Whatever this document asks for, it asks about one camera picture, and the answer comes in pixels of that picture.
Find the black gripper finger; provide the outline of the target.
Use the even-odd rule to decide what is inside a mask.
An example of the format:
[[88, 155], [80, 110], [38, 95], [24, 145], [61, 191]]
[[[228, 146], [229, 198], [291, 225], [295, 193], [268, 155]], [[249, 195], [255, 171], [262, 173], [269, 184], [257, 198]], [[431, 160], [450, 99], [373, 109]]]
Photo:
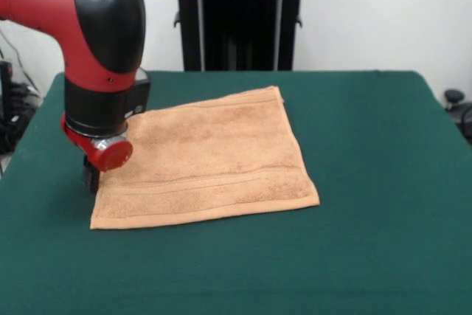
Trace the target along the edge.
[[96, 193], [100, 183], [100, 171], [89, 161], [87, 156], [83, 158], [82, 179], [84, 186], [90, 193]]

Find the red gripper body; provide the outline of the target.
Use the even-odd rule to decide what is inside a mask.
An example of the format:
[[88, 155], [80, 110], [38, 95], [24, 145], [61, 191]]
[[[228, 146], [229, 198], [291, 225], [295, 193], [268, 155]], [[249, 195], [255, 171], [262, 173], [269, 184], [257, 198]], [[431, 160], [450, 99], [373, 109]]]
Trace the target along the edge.
[[81, 135], [66, 124], [65, 114], [60, 123], [68, 139], [84, 153], [86, 167], [99, 172], [114, 170], [123, 166], [133, 153], [132, 144], [123, 135], [97, 139]]

